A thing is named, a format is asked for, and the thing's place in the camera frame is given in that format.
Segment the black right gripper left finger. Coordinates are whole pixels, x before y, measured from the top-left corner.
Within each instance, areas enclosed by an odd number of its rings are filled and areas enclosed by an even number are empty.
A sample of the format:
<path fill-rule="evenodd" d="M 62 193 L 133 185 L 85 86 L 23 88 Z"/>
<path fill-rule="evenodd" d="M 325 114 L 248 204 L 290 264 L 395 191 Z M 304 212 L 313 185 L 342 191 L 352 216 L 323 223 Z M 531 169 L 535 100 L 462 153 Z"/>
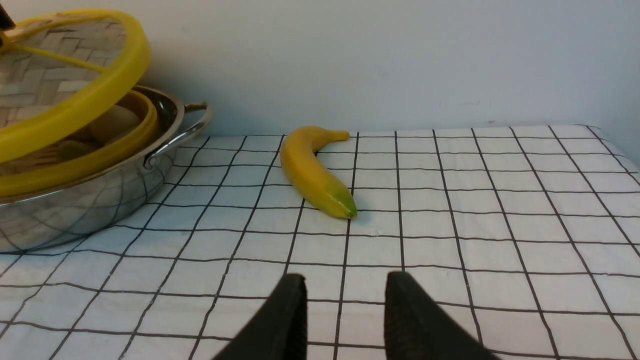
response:
<path fill-rule="evenodd" d="M 306 360 L 307 288 L 304 276 L 283 275 L 258 312 L 215 360 Z"/>

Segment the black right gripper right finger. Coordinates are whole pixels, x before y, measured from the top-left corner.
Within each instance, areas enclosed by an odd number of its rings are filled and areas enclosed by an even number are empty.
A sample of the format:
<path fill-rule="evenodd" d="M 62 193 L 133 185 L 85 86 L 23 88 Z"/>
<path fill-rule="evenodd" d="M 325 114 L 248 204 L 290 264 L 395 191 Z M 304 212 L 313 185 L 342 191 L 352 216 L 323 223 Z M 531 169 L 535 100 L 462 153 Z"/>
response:
<path fill-rule="evenodd" d="M 387 360 L 496 360 L 408 272 L 388 273 L 384 348 Z"/>

